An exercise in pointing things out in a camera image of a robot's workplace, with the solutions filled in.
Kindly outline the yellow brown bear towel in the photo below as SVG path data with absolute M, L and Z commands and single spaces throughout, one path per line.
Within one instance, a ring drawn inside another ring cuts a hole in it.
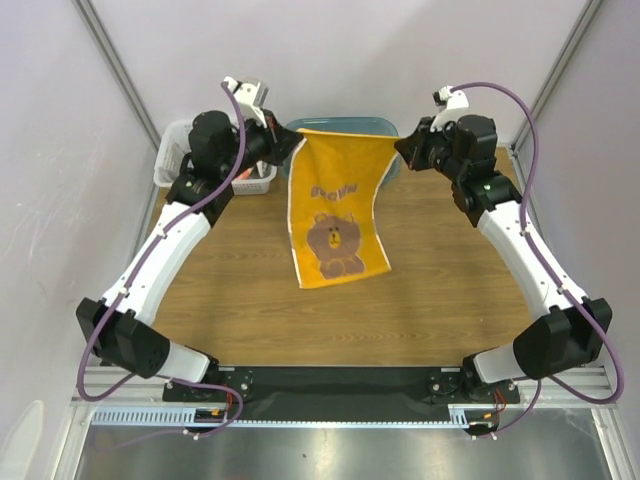
M 396 158 L 397 135 L 300 128 L 287 179 L 287 226 L 299 287 L 387 273 L 375 202 Z

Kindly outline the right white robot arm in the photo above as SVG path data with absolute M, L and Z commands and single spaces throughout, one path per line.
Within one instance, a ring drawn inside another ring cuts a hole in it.
M 541 380 L 592 362 L 612 320 L 605 299 L 590 298 L 546 246 L 531 247 L 538 232 L 521 212 L 519 190 L 496 168 L 496 146 L 494 121 L 480 115 L 444 123 L 423 117 L 395 143 L 409 169 L 433 169 L 450 181 L 454 203 L 499 253 L 532 318 L 511 343 L 464 358 L 460 388 L 474 402 L 486 400 L 499 382 Z

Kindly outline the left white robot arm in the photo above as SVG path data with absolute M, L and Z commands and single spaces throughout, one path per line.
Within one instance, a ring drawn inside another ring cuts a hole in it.
M 76 318 L 87 341 L 85 357 L 121 367 L 132 376 L 185 381 L 199 400 L 220 388 L 216 359 L 169 340 L 154 329 L 168 287 L 234 196 L 240 174 L 281 165 L 303 137 L 262 110 L 234 125 L 220 111 L 198 115 L 184 131 L 183 153 L 162 160 L 169 192 L 152 233 L 125 272 L 100 299 L 83 299 Z

